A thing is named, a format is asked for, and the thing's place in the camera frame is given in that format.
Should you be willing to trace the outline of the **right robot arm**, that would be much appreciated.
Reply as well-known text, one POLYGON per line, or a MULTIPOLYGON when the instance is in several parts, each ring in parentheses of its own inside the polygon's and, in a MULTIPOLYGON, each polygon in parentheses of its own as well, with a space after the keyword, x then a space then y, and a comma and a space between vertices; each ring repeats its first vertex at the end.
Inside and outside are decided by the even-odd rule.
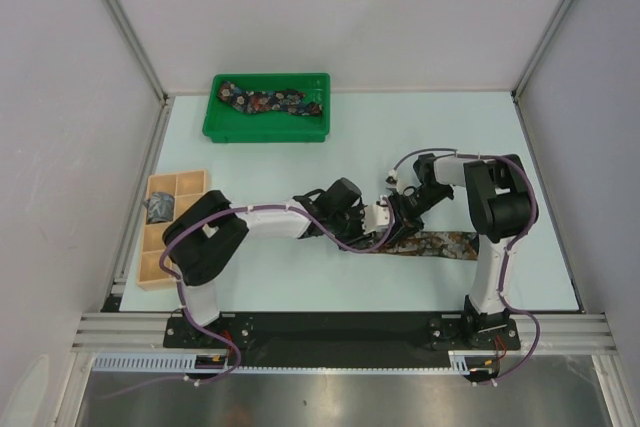
POLYGON ((515 331, 507 300, 510 265, 518 243, 538 219, 538 202, 516 155, 487 156, 432 149, 414 152, 417 185, 404 185, 392 169, 386 179, 395 219, 384 251, 474 260, 476 272, 459 318, 431 326, 437 348, 469 346, 508 350, 515 331), (439 202, 466 192, 470 232, 427 232, 423 217, 439 202))

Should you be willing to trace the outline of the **orange grey patterned tie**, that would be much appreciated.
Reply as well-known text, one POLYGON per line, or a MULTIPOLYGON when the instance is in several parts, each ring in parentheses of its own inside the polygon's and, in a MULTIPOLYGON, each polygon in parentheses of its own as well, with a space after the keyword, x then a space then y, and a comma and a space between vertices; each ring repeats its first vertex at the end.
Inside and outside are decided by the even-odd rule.
POLYGON ((400 240, 389 237, 374 253, 475 261, 479 247, 479 236, 475 232, 422 230, 400 240))

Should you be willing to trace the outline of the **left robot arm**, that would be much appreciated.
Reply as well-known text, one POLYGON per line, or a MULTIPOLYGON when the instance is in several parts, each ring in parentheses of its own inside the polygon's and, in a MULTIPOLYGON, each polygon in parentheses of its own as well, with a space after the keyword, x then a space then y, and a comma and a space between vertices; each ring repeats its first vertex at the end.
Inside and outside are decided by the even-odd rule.
POLYGON ((345 250, 368 251, 388 222, 387 208, 365 205, 346 178, 326 190, 260 206, 236 207, 212 190, 166 228, 159 265, 177 282, 181 308, 190 316, 187 336, 207 347, 221 334, 215 280, 245 240, 327 236, 345 250))

